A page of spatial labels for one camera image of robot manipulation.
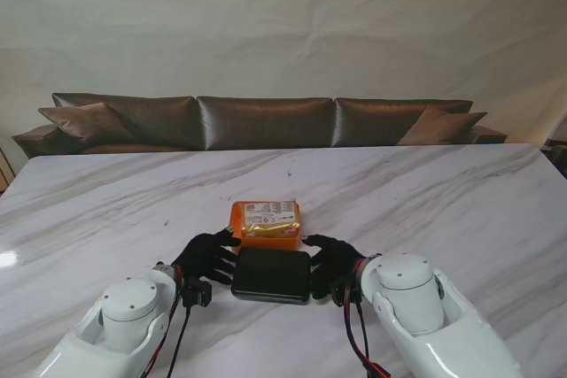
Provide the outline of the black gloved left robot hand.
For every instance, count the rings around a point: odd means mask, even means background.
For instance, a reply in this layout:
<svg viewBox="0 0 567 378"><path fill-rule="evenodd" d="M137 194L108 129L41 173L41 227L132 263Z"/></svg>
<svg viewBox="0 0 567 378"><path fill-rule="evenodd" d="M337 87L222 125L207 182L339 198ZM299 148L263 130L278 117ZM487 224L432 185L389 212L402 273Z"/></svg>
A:
<svg viewBox="0 0 567 378"><path fill-rule="evenodd" d="M236 271L237 254L232 251L241 240L233 236L232 228L215 234L194 236L172 262L181 268L183 278L201 279L229 286Z"/></svg>

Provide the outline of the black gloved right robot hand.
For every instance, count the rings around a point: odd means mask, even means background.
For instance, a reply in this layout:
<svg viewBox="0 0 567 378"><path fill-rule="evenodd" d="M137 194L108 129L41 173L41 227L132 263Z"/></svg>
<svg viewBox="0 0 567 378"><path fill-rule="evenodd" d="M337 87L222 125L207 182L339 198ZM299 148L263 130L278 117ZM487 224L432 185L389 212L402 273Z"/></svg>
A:
<svg viewBox="0 0 567 378"><path fill-rule="evenodd" d="M306 236L303 243L319 249L311 257L310 291L313 299L331 297L337 306L342 306L354 267L365 257L350 243L326 235Z"/></svg>

